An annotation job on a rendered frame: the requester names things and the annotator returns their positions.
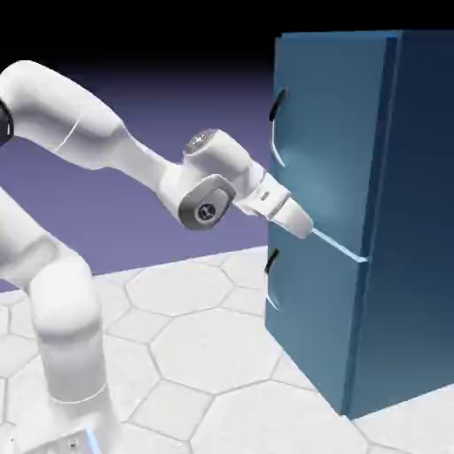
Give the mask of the tall blue cabinet door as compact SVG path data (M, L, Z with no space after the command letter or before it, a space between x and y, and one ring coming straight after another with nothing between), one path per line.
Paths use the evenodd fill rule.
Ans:
M398 38L396 31L295 33L275 44L278 178L318 231L365 258Z

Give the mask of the blue cabinet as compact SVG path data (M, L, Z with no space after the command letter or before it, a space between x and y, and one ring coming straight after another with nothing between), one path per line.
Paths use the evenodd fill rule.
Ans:
M350 419L454 383L454 29L384 31L399 38Z

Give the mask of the short blue cabinet door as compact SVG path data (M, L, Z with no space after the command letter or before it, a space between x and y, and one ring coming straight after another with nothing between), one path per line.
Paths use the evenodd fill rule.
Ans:
M324 399L349 414L367 258L271 226L269 261L267 329Z

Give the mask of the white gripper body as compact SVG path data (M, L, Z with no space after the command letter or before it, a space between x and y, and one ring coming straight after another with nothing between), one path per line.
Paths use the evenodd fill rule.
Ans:
M313 221L302 207L289 197L270 221L298 239L307 238L313 231Z

